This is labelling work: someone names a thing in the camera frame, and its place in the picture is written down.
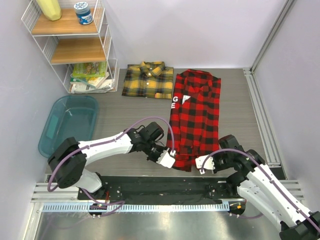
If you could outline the red black plaid shirt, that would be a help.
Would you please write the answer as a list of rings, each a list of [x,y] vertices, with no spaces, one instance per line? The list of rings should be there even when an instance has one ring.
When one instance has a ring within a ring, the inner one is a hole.
[[[173,136],[167,147],[174,147],[173,169],[190,172],[196,158],[219,149],[221,79],[211,73],[188,69],[177,74],[169,124]]]

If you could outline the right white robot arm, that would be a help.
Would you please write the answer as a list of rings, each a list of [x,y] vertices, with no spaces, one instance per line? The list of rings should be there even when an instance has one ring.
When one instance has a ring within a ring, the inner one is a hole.
[[[213,155],[214,170],[233,168],[226,179],[226,193],[248,200],[278,230],[282,240],[318,240],[320,213],[304,206],[272,173],[254,150],[244,151],[233,135],[219,139]]]

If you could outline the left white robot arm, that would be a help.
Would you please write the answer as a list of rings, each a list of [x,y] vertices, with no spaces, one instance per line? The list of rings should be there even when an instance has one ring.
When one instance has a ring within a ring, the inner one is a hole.
[[[163,129],[151,122],[93,141],[69,137],[48,159],[52,170],[50,181],[56,181],[60,189],[77,187],[100,200],[106,195],[107,185],[99,173],[88,171],[86,166],[103,158],[134,152],[143,152],[147,160],[161,164],[168,156],[168,148],[157,144],[157,139],[163,136]]]

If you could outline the stack of books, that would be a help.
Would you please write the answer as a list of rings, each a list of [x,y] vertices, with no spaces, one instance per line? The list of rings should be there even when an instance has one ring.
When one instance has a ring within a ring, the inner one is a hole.
[[[72,94],[107,93],[116,90],[108,63],[83,62],[72,66],[69,92]]]

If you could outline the folded yellow plaid shirt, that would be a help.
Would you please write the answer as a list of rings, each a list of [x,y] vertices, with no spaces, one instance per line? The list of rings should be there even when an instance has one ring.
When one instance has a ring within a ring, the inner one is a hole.
[[[122,95],[154,99],[171,99],[174,68],[163,61],[129,64],[123,82]]]

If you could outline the teal plastic bin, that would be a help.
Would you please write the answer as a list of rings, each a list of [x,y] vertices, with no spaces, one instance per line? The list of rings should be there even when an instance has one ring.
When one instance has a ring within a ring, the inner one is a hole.
[[[45,123],[38,143],[39,153],[49,158],[70,137],[77,141],[90,141],[98,113],[98,101],[92,96],[66,95],[59,98]]]

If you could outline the blue white jar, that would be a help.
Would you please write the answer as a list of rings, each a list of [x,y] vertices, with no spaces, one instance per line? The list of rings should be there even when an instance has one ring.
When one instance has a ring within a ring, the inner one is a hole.
[[[89,4],[85,1],[77,2],[74,4],[74,11],[77,16],[78,22],[81,25],[89,25],[93,22],[93,16]]]

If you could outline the yellow bottle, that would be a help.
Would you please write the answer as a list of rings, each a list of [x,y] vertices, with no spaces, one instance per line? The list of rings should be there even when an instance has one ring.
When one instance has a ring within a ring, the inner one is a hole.
[[[36,0],[44,16],[51,20],[57,21],[62,16],[62,10],[58,0]]]

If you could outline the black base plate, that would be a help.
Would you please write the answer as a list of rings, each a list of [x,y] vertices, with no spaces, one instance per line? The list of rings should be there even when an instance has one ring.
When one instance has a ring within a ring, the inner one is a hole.
[[[99,201],[127,205],[210,205],[245,198],[225,177],[103,176],[106,187]]]

